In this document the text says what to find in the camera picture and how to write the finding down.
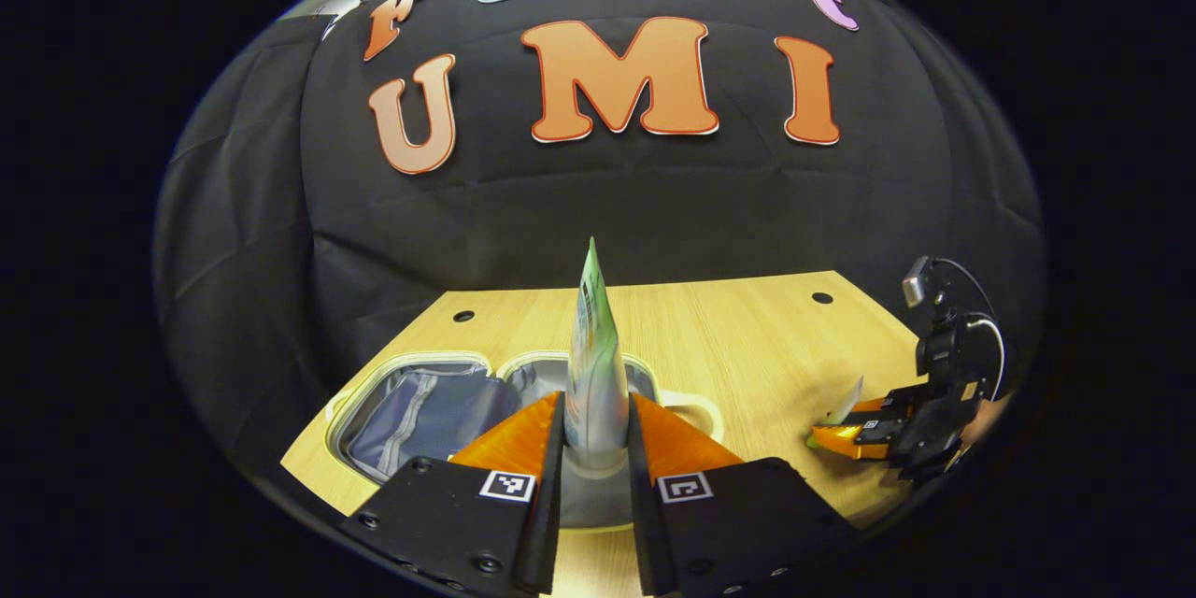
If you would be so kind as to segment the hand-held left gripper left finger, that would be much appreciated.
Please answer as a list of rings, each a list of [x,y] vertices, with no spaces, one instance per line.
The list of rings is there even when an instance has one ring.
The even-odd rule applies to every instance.
[[[547,395],[460,462],[419,456],[342,521],[373,560],[444,597],[550,594],[565,399]]]

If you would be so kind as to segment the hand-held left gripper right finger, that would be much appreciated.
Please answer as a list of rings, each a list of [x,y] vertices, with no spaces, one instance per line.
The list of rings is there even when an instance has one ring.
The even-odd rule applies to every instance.
[[[777,457],[743,460],[631,393],[631,512],[649,597],[794,597],[856,529]]]

